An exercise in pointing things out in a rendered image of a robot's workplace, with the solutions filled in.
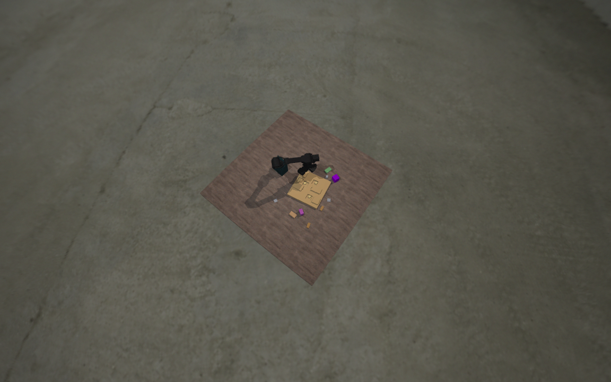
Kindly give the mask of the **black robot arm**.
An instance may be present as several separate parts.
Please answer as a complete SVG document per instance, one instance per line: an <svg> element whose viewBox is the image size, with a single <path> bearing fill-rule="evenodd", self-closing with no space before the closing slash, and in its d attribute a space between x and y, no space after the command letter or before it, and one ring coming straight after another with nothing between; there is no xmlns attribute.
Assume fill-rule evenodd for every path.
<svg viewBox="0 0 611 382"><path fill-rule="evenodd" d="M284 159L284 162L281 159ZM314 164L312 163L319 161L319 154L312 155L311 153L307 153L307 154L301 155L300 157L296 157L296 158L289 159L289 158L281 157L281 159L279 159L279 157L273 157L273 159L271 160L273 169L281 168L285 166L286 164L290 164L290 163L302 162L305 164L310 163L310 166L307 167L307 170L314 172L316 170L316 163Z"/></svg>

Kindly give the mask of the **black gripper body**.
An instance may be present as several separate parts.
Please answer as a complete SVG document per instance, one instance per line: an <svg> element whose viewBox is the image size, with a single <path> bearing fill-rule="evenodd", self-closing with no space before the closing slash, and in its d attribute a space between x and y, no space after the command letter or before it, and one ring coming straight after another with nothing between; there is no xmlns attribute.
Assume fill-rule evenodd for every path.
<svg viewBox="0 0 611 382"><path fill-rule="evenodd" d="M303 163L302 168L298 169L299 174L301 174L302 176L304 176L304 173L307 171L307 167L310 166L310 163L305 164Z"/></svg>

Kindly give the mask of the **tan puzzle board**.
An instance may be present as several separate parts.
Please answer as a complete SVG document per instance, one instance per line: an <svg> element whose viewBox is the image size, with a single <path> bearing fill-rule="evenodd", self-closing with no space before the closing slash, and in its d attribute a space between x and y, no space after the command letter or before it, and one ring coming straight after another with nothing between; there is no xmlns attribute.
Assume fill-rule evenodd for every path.
<svg viewBox="0 0 611 382"><path fill-rule="evenodd" d="M323 177L316 176L312 172L305 172L304 176L299 174L287 195L317 210L330 184L331 181ZM311 198L308 197L309 195Z"/></svg>

